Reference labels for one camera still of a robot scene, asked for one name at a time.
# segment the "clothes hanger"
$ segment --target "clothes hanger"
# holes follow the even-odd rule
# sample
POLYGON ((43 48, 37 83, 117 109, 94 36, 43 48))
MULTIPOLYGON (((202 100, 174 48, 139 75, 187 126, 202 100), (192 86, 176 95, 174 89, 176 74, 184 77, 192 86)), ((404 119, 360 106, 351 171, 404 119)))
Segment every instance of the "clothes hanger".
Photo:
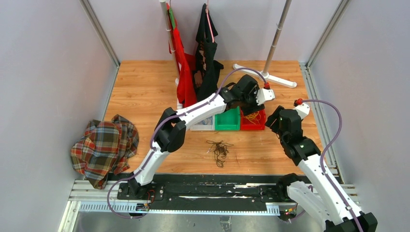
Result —
POLYGON ((205 12, 206 12, 206 17, 208 18, 208 25, 209 25, 209 30, 211 31, 212 42, 214 43, 215 39, 214 39, 214 33, 212 33, 211 20, 209 20, 208 5, 209 5, 209 0, 207 0, 205 12))

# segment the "red connector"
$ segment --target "red connector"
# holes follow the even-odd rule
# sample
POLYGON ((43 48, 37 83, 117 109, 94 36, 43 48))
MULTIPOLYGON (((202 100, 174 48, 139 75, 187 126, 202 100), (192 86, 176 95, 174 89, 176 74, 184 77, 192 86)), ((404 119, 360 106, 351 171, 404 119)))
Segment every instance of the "red connector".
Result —
POLYGON ((297 100, 294 101, 293 105, 294 105, 294 106, 298 106, 298 105, 301 105, 302 103, 303 103, 303 99, 302 99, 302 98, 299 98, 299 99, 297 99, 297 100))
POLYGON ((270 89, 270 85, 268 82, 264 83, 264 89, 270 89))

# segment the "black garment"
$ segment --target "black garment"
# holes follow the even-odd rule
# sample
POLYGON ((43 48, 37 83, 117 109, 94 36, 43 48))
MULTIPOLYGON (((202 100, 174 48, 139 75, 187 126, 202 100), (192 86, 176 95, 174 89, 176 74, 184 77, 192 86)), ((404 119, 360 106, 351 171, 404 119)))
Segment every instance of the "black garment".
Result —
MULTIPOLYGON (((211 30, 209 29, 205 10, 206 4, 202 6, 201 18, 195 39, 198 42, 198 47, 195 52, 196 70, 193 71, 192 75, 192 82, 194 83, 196 99, 198 101, 204 100, 218 89, 220 70, 223 69, 223 65, 214 60, 218 45, 212 42, 211 30)), ((216 37, 218 32, 210 15, 209 21, 211 22, 212 33, 216 37)))

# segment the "wooden table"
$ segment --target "wooden table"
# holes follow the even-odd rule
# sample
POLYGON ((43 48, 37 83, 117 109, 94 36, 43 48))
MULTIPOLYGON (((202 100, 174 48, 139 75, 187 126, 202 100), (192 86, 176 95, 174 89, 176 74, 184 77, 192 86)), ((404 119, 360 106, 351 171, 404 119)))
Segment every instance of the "wooden table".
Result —
MULTIPOLYGON (((262 70, 264 61, 222 61, 220 80, 238 63, 262 70)), ((278 105, 293 108, 293 101, 308 95, 297 61, 273 61, 269 73, 297 82, 296 88, 271 83, 276 99, 265 104, 267 116, 278 105)), ((226 83, 236 82, 241 72, 234 73, 226 83)), ((140 136, 137 154, 129 159, 131 172, 136 169, 149 150, 149 139, 164 109, 176 109, 176 69, 173 61, 123 61, 115 82, 105 120, 120 114, 137 127, 140 136)), ((304 135, 321 148, 316 123, 311 113, 302 123, 304 135)), ((284 154, 277 136, 269 129, 256 131, 188 131, 184 145, 170 154, 160 173, 192 174, 288 174, 302 172, 284 154), (229 148, 223 168, 216 165, 207 140, 234 144, 229 148)))

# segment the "plaid shirt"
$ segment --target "plaid shirt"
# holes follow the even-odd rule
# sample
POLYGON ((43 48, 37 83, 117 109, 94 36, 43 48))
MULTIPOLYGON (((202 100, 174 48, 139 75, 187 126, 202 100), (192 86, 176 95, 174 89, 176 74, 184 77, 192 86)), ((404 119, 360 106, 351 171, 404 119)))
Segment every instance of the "plaid shirt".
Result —
POLYGON ((71 148, 73 168, 94 188, 103 189, 110 171, 119 174, 130 167, 127 159, 137 153, 138 142, 137 129, 120 115, 111 122, 90 121, 84 136, 71 148))

